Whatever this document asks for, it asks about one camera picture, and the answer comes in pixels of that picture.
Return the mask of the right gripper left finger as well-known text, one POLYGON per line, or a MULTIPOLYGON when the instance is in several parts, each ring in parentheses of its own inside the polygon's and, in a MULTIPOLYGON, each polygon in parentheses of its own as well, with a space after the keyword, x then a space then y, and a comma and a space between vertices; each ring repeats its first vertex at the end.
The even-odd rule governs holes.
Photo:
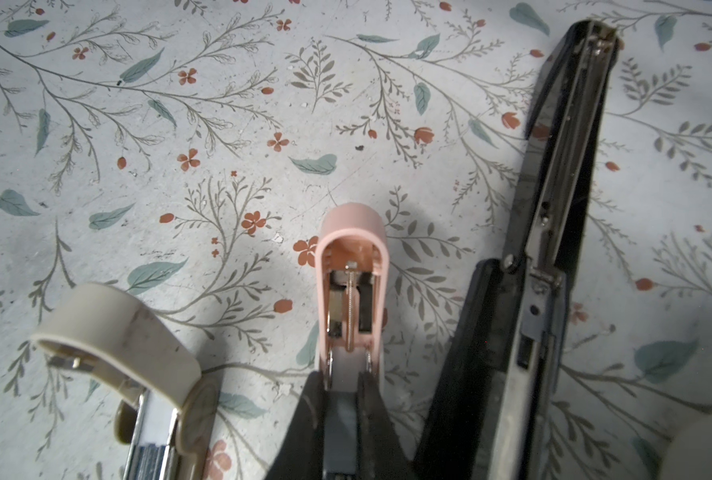
POLYGON ((324 376, 321 371, 313 371, 266 480, 323 478, 325 408, 324 376))

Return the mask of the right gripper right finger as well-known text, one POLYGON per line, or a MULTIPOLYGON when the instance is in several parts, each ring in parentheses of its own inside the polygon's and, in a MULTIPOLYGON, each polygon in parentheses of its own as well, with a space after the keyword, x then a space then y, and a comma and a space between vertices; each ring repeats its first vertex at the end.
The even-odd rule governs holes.
POLYGON ((357 389, 357 479, 415 479, 375 377, 362 372, 357 389))

